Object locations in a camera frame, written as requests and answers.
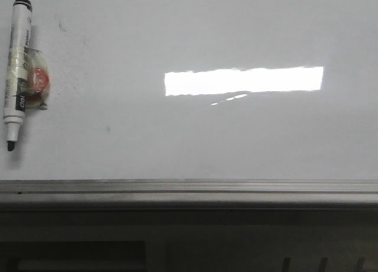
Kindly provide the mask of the red magnet taped to marker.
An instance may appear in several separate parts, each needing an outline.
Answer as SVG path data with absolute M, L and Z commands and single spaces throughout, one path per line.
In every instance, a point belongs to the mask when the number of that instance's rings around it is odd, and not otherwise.
M 50 74 L 42 52 L 33 48 L 28 49 L 28 80 L 25 95 L 28 109 L 48 109 Z

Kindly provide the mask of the white black whiteboard marker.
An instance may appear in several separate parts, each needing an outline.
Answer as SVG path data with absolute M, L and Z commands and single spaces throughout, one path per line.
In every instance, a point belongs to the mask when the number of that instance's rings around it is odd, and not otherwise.
M 9 152 L 15 148 L 25 117 L 31 20 L 30 0 L 15 0 L 12 6 L 4 100 L 4 124 Z

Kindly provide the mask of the white whiteboard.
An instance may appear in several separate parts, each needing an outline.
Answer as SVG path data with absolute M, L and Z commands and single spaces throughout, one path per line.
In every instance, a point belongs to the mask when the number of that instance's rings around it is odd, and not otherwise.
M 377 0 L 30 1 L 50 97 L 1 179 L 377 178 Z

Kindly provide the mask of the aluminium whiteboard frame rail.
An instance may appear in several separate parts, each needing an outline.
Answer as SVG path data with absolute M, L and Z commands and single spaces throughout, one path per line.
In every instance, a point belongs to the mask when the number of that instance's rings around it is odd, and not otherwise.
M 376 209 L 375 180 L 3 180 L 2 211 Z

